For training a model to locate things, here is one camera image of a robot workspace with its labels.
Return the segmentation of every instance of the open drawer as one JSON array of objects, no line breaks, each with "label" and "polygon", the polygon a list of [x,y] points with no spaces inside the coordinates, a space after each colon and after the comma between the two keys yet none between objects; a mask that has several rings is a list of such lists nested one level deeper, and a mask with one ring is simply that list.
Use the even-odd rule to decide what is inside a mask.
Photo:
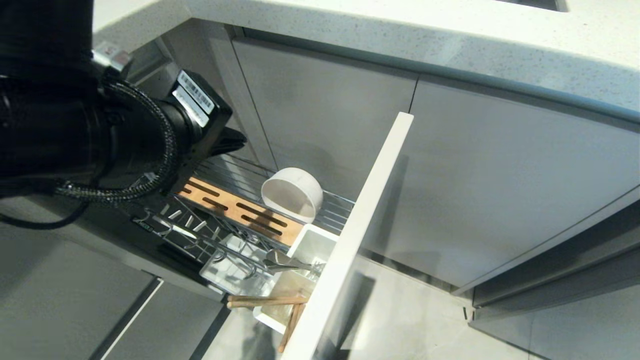
[{"label": "open drawer", "polygon": [[357,288],[352,266],[363,241],[378,235],[381,201],[413,122],[399,113],[320,276],[282,360],[332,359]]},{"label": "open drawer", "polygon": [[[348,320],[346,314],[355,304],[355,297],[359,289],[358,277],[355,271],[352,271],[354,260],[361,246],[367,243],[367,239],[378,242],[376,240],[379,234],[384,234],[383,231],[380,231],[380,226],[384,224],[381,220],[385,212],[388,211],[385,206],[387,201],[384,198],[389,195],[389,189],[393,188],[389,182],[392,182],[391,179],[394,178],[392,174],[396,160],[412,122],[413,115],[398,114],[356,202],[353,203],[348,215],[343,217],[344,223],[339,228],[333,228],[336,230],[334,233],[340,235],[334,243],[333,250],[327,251],[327,253],[330,252],[328,259],[323,258],[323,262],[326,259],[324,270],[317,278],[306,308],[287,343],[282,356],[283,360],[333,358],[336,348],[334,344],[338,344],[342,338],[341,332],[344,331],[344,324]],[[207,166],[213,169],[217,165],[208,164]],[[231,172],[222,175],[227,179],[227,184],[242,184],[248,181],[261,183],[248,179],[244,174],[240,178],[234,177],[233,174]],[[204,175],[204,172],[198,173],[198,176],[204,177]],[[190,196],[199,193],[196,191],[197,188],[198,184],[188,184],[185,187],[188,191],[183,190],[184,193],[176,195],[174,200],[182,204]],[[258,195],[245,191],[246,189],[248,188],[238,186],[233,188],[233,191],[240,197],[259,203],[259,199],[256,198]],[[221,196],[220,193],[213,190],[208,191],[215,199],[218,199],[216,196]],[[194,199],[191,200],[192,204],[197,204]],[[276,286],[278,277],[267,275],[264,271],[264,265],[259,260],[264,257],[264,254],[260,256],[256,253],[260,249],[247,241],[240,241],[237,246],[233,243],[236,235],[240,236],[243,231],[251,231],[250,226],[242,227],[242,224],[227,226],[231,230],[230,234],[226,235],[225,241],[216,242],[209,240],[215,239],[220,227],[225,228],[223,223],[227,222],[218,221],[216,217],[213,217],[213,224],[207,224],[209,220],[205,221],[204,218],[198,217],[198,214],[187,206],[176,208],[167,204],[152,218],[162,225],[162,231],[154,230],[153,227],[151,230],[161,235],[173,248],[190,257],[195,262],[195,266],[202,267],[204,265],[200,275],[216,288],[233,295],[265,296],[269,295]],[[216,222],[219,227],[214,230]],[[221,248],[222,244],[226,246],[225,256],[218,257],[216,255],[219,253],[216,251]],[[236,261],[233,261],[234,258],[236,260],[242,259],[247,265],[253,264],[253,268],[242,269],[242,266],[238,269],[234,268],[237,265]]]}]

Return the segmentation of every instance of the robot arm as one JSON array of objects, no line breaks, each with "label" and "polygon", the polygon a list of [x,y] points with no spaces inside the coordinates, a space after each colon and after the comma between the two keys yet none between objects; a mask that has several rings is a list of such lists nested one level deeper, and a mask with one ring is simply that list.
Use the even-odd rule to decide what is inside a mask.
[{"label": "robot arm", "polygon": [[[198,74],[182,71],[164,99],[122,79],[126,53],[112,45],[92,52],[92,17],[93,0],[0,4],[0,198],[117,204],[167,192],[193,164],[246,142],[225,128],[232,110]],[[155,176],[97,186],[143,172]]]}]

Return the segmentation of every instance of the chopstick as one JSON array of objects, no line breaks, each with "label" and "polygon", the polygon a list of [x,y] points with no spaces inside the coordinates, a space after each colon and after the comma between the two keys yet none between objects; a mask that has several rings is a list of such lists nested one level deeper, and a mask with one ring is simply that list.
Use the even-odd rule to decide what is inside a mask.
[{"label": "chopstick", "polygon": [[304,304],[295,304],[293,305],[293,310],[291,311],[291,317],[289,317],[289,324],[287,325],[287,329],[282,336],[282,341],[280,342],[280,346],[278,347],[278,352],[284,352],[284,348],[287,346],[289,342],[289,338],[291,338],[291,334],[293,334],[293,330],[296,328],[298,324],[298,320],[302,316],[302,311],[304,311]]},{"label": "chopstick", "polygon": [[269,305],[292,305],[304,304],[308,301],[305,297],[252,297],[252,296],[229,296],[227,299],[229,309],[235,307],[255,307]]}]

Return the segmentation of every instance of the white label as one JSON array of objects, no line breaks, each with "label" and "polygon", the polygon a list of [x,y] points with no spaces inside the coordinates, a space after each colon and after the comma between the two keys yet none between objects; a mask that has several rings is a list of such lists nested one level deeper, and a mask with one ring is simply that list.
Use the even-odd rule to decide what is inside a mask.
[{"label": "white label", "polygon": [[202,109],[196,104],[196,102],[187,94],[182,86],[178,86],[171,94],[178,100],[178,102],[184,107],[189,116],[196,120],[198,125],[205,127],[209,122],[209,117],[202,111]]},{"label": "white label", "polygon": [[178,83],[184,86],[189,95],[191,95],[191,97],[207,114],[211,114],[211,111],[215,107],[215,104],[204,93],[204,91],[202,91],[202,89],[198,85],[196,85],[196,83],[187,75],[186,72],[180,71],[180,75],[178,75]]}]

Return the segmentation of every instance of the speckled countertop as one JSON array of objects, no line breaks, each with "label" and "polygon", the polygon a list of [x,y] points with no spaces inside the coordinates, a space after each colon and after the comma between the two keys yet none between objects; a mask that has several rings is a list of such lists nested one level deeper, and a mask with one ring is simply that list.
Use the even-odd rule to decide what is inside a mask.
[{"label": "speckled countertop", "polygon": [[95,41],[133,50],[196,17],[570,94],[640,113],[640,1],[96,0]]}]

